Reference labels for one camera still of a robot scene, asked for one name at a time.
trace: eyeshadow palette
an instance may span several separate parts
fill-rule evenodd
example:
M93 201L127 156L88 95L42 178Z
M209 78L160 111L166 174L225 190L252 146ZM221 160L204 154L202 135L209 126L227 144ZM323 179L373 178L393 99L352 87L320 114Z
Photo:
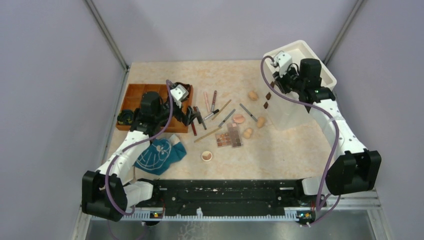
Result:
M227 125L231 146L233 149L243 147L242 137L240 135L237 123L228 123Z
M216 145L218 148L231 146L230 134L228 132L215 134Z

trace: gray wall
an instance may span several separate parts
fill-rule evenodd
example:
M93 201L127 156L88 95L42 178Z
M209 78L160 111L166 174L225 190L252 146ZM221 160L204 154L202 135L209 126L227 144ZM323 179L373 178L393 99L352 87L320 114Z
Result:
M69 239L122 69L81 0L2 0L0 56L0 239Z
M424 1L371 0L332 59L341 110L382 155L376 187L397 239L422 239Z
M324 58L355 0L94 0L131 62L250 60L305 40Z

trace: floor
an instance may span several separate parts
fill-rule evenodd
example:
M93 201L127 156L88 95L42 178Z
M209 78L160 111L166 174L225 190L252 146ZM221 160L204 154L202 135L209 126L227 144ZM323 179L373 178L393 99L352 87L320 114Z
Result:
M295 222L160 222L143 227L140 222L110 223L121 240L134 240L147 231L143 240L375 240L365 210L334 211L312 228ZM112 240L104 220L91 221L87 240Z

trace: wooden tray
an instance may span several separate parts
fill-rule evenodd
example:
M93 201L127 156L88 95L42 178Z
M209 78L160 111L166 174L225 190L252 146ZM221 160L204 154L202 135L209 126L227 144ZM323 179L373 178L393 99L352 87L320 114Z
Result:
M166 102L168 99L168 90L165 84L129 84L128 88L126 89L120 111L124 109L134 111L136 108L139 108L142 96L146 92L158 92L162 97L163 102ZM192 104L193 92L193 86L191 86L190 92L188 93L188 99L182 103L182 111L184 113L187 111L187 107ZM120 131L130 130L129 125L119 125L118 123L116 123L116 128ZM175 117L173 117L168 128L165 130L165 133L186 134L188 131L188 126L184 126L182 122L177 121Z

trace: white plastic container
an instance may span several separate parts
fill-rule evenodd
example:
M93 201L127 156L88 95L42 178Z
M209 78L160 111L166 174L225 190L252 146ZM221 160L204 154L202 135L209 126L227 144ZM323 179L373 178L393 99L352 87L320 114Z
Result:
M278 49L272 50L270 52L265 53L263 56L271 56L274 57L280 51L284 51L291 55L293 63L300 65L302 59L314 58L319 59L318 56L312 51L312 49L308 46L308 44L303 40L298 40L292 42L288 45L282 46ZM321 85L323 87L327 87L331 90L336 86L336 78L331 74L328 68L321 62ZM271 60L267 59L263 66L266 79L269 83L274 81L273 73L276 69L271 65ZM292 103L282 99L281 97L275 95L268 86L264 83L264 80L259 80L259 99L261 99L261 104L264 105L265 102L268 103L268 107L266 109L268 113L269 119L271 119L272 123L278 130L286 130L290 129L302 124L309 123L313 121L313 118L309 116L306 108L303 105L299 105L296 103ZM281 93L280 89L275 86L274 89ZM271 98L267 100L265 96L271 93ZM295 92L290 92L286 94L287 97L295 100L299 100L299 95Z

